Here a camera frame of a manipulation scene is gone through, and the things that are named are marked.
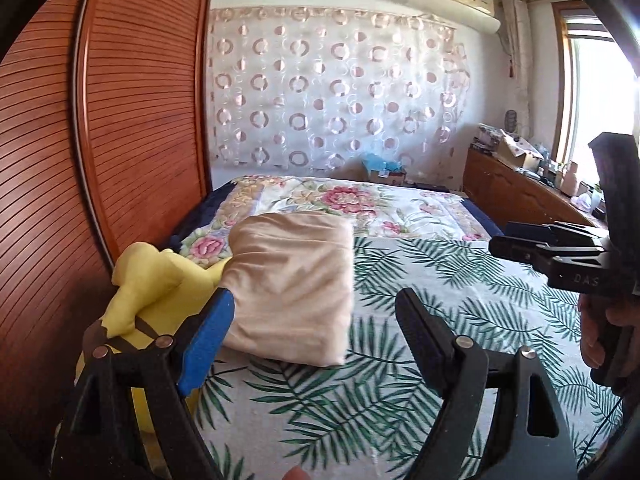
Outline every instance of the wooden dresser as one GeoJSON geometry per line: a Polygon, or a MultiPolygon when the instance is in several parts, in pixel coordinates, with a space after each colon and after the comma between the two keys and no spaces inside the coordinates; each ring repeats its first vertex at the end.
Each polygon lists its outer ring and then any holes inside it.
{"type": "Polygon", "coordinates": [[[590,214],[574,208],[559,191],[516,173],[503,161],[476,150],[469,149],[466,156],[463,187],[500,229],[507,222],[546,224],[556,220],[606,228],[590,214]]]}

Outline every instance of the plastic container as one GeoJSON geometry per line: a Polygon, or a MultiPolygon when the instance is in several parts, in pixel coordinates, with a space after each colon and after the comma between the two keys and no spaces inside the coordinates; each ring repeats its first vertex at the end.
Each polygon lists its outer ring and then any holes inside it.
{"type": "Polygon", "coordinates": [[[593,213],[593,210],[600,205],[600,202],[602,202],[602,197],[602,190],[599,187],[594,187],[593,191],[591,191],[591,209],[589,213],[593,213]]]}
{"type": "Polygon", "coordinates": [[[556,180],[554,181],[556,189],[560,189],[560,186],[562,186],[562,179],[564,178],[565,169],[566,168],[563,164],[558,164],[558,170],[556,171],[556,180]]]}
{"type": "Polygon", "coordinates": [[[580,181],[578,181],[578,176],[576,175],[577,171],[578,164],[574,161],[571,161],[569,163],[569,169],[566,170],[564,178],[562,179],[562,184],[560,186],[560,191],[567,196],[575,196],[578,193],[578,186],[580,186],[580,181]]]}

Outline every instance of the window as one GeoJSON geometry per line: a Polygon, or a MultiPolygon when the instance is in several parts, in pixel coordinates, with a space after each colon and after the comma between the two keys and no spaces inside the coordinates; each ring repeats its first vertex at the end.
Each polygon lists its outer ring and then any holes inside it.
{"type": "Polygon", "coordinates": [[[638,78],[596,15],[583,2],[552,4],[561,47],[561,108],[553,155],[578,164],[578,177],[595,184],[588,147],[601,132],[640,132],[638,78]]]}

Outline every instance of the green leaf print bedsheet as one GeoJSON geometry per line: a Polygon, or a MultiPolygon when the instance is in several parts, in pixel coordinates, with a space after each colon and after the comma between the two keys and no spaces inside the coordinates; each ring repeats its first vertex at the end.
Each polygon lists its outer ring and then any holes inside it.
{"type": "MultiPolygon", "coordinates": [[[[530,267],[493,258],[487,242],[356,238],[356,302],[346,364],[312,368],[222,349],[196,424],[225,479],[273,480],[294,465],[319,479],[402,478],[441,400],[422,382],[394,317],[411,286],[453,332],[484,348],[527,344],[545,364],[580,456],[616,398],[580,358],[577,294],[530,267]]],[[[487,390],[460,478],[479,465],[495,391],[487,390]]],[[[586,450],[588,459],[620,412],[586,450]]]]}

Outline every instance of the circle pattern curtain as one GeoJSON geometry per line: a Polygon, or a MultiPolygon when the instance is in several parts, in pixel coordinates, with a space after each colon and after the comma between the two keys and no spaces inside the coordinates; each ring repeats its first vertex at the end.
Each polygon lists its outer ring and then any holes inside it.
{"type": "Polygon", "coordinates": [[[215,164],[311,174],[375,153],[409,176],[433,173],[470,81],[454,32],[366,10],[213,9],[206,85],[215,164]]]}

